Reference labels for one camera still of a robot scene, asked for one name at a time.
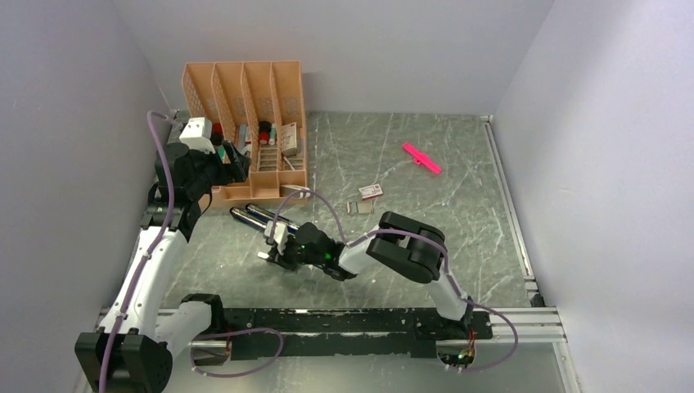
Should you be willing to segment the red white staple box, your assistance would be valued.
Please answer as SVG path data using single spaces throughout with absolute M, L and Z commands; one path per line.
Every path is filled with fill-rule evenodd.
M 360 187 L 358 192 L 363 201 L 367 201 L 373 198 L 381 197 L 384 195 L 384 191 L 380 184 L 372 184 L 365 187 Z

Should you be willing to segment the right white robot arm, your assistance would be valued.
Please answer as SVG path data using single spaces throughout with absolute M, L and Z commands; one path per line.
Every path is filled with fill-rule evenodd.
M 345 281 L 382 264 L 424 286 L 448 337 L 463 338 L 473 327 L 472 299 L 449 269 L 445 235 L 429 224 L 387 211 L 376 227 L 351 243 L 328 237 L 312 223 L 292 233 L 283 222 L 268 222 L 264 238 L 269 251 L 258 257 L 287 271 L 308 265 Z

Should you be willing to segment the blue stapler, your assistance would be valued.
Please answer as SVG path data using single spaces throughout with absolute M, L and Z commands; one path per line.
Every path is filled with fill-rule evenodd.
M 250 214 L 254 218 L 258 219 L 259 221 L 262 221 L 264 224 L 267 224 L 270 221 L 272 221 L 274 219 L 274 216 L 275 216 L 274 212 L 272 212 L 270 210 L 266 210 L 260 206 L 257 206 L 256 204 L 252 204 L 252 203 L 247 204 L 245 206 L 245 210 L 248 214 Z M 300 227 L 299 223 L 297 223 L 293 220 L 290 220 L 288 218 L 285 218 L 282 215 L 279 215 L 277 217 L 277 222 L 284 223 L 288 227 L 290 233 L 295 233 Z
M 268 224 L 268 219 L 263 216 L 256 215 L 249 212 L 248 210 L 241 209 L 239 207 L 232 207 L 229 210 L 231 216 L 238 222 L 249 226 L 261 233 L 263 233 Z

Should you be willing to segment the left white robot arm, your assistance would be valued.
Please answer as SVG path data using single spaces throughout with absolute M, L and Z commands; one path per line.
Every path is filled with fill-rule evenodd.
M 221 147 L 223 155 L 212 144 L 194 149 L 172 142 L 156 153 L 157 180 L 122 287 L 94 332 L 81 333 L 74 345 L 93 391 L 162 392 L 174 360 L 196 336 L 213 341 L 225 333 L 218 295 L 187 295 L 171 315 L 159 315 L 165 285 L 204 213 L 199 200 L 248 178 L 251 159 L 230 142 Z

